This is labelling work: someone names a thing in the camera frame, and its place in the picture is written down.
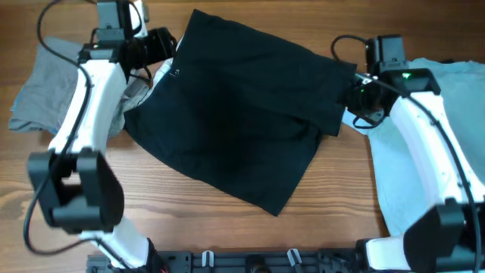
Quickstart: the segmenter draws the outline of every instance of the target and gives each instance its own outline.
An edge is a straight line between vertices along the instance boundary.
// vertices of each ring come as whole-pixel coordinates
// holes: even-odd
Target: black mounting bracket
[[[409,69],[400,35],[385,35],[369,39],[365,44],[367,72],[378,76],[380,81],[402,91],[441,92],[434,75],[428,69]],[[384,116],[389,116],[399,94],[370,82],[357,80],[346,93],[346,106],[356,116],[369,124],[377,124]]]
[[[128,82],[132,69],[140,69],[175,56],[177,41],[167,27],[150,30],[145,37],[135,37],[142,26],[133,29],[128,1],[98,0],[97,6],[99,28],[94,32],[97,42],[84,44],[78,55],[80,64],[89,60],[120,63]]]
[[[53,152],[30,155],[27,171],[37,190],[57,158]],[[77,172],[80,184],[64,184],[62,178]],[[69,234],[82,231],[112,231],[123,217],[124,195],[120,183],[100,152],[83,149],[68,154],[39,196],[47,224]]]
[[[250,273],[247,272],[246,258],[253,255],[262,256],[271,273],[295,272],[286,252],[214,253],[213,267],[202,266],[202,253],[159,251],[158,255],[167,263],[170,273]],[[354,249],[301,251],[299,255],[304,273],[360,272],[354,268]],[[88,256],[86,273],[114,273],[117,270],[111,267],[106,256]]]

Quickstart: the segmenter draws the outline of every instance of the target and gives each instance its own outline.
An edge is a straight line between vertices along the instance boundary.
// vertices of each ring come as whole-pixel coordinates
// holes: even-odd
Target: table surface
[[[408,59],[485,61],[485,2],[388,0],[148,0],[149,28],[166,26],[180,38],[192,9],[198,8],[330,56],[340,34],[373,37],[401,33]],[[10,107],[30,75],[36,57],[35,25],[46,0],[0,2],[0,272],[82,272],[81,246],[56,257],[37,257],[23,246],[22,224],[32,197],[25,164],[45,151],[47,133],[8,131]],[[93,5],[66,1],[45,19],[44,35],[86,42],[97,24]],[[342,59],[359,64],[358,42],[342,41]],[[370,146],[346,126],[326,138],[279,217],[228,196],[163,165],[121,133],[108,144],[107,160],[123,184],[125,215],[159,250],[282,250],[290,247],[352,246],[357,239],[386,236],[377,202]],[[39,248],[75,238],[46,227],[37,209],[31,230]]]

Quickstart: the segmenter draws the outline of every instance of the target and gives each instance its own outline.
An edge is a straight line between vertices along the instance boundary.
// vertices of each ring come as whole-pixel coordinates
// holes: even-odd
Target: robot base
[[[215,253],[214,267],[202,267],[202,253],[190,251],[160,251],[159,256],[168,264],[171,273],[246,273],[246,257],[260,255],[272,273],[293,273],[286,252]],[[349,273],[355,271],[354,249],[320,249],[301,251],[301,269],[304,273]],[[115,273],[106,256],[88,256],[86,273]]]

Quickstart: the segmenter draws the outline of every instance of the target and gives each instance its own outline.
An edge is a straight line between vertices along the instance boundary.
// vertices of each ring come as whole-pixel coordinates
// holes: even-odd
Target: black shorts
[[[322,135],[339,133],[355,68],[194,10],[169,72],[125,113],[126,130],[180,173],[278,215]]]

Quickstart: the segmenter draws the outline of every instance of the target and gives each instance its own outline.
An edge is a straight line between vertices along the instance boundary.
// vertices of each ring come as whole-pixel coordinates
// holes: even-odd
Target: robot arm
[[[426,213],[404,234],[358,241],[357,249],[365,257],[363,268],[418,272],[469,270],[475,265],[475,243],[479,239],[474,233],[474,212],[464,184],[470,187],[478,211],[483,206],[485,186],[471,169],[449,126],[440,88],[429,70],[408,69],[400,36],[370,39],[366,49],[368,71],[379,75],[380,81],[409,92],[440,123],[466,181],[460,178],[455,159],[438,127],[415,103],[373,84],[372,80],[354,89],[349,95],[350,111],[373,123],[378,105],[402,134],[428,204]],[[477,217],[483,219],[479,212]]]
[[[173,57],[175,44],[166,28],[147,32],[146,10],[140,0],[98,1],[97,8],[97,43],[85,44],[78,59],[92,84],[88,104],[77,137],[39,194],[39,203],[51,227],[90,240],[114,267],[163,273],[166,265],[153,244],[123,217],[123,190],[103,155],[108,129],[131,71]],[[49,152],[34,153],[29,158],[27,168],[36,190],[49,175],[80,113],[86,78],[80,69],[78,74],[74,97]],[[63,184],[62,178],[74,171],[79,173],[81,185]]]
[[[127,2],[98,1],[98,42],[86,44],[79,56],[79,62],[91,77],[92,93],[77,138],[62,159],[61,167],[54,170],[39,194],[39,204],[51,227],[92,240],[114,267],[167,273],[167,266],[150,240],[123,217],[123,190],[103,156],[109,124],[131,70],[174,55],[175,45],[166,28],[147,32],[143,20],[132,26],[136,18],[145,17],[141,1],[135,6],[136,10]],[[439,119],[465,170],[473,197],[482,206],[485,188],[452,133],[433,75],[429,71],[407,69],[400,36],[369,41],[368,71],[390,85],[413,91],[411,96]],[[80,112],[86,80],[81,72],[78,79],[67,117],[49,145],[49,152],[32,154],[29,158],[28,172],[36,190],[50,174],[51,164],[65,147]],[[368,84],[358,83],[353,91],[347,98],[351,112],[372,123],[374,106],[378,105],[399,128],[418,167],[429,205],[426,214],[401,236],[358,241],[361,268],[412,271],[471,268],[475,238],[471,235],[472,225],[467,224],[471,223],[468,198],[463,190],[463,183],[467,182],[459,179],[436,126],[408,99],[391,94],[372,80]],[[62,183],[62,178],[69,177],[72,171],[79,173],[81,185]]]

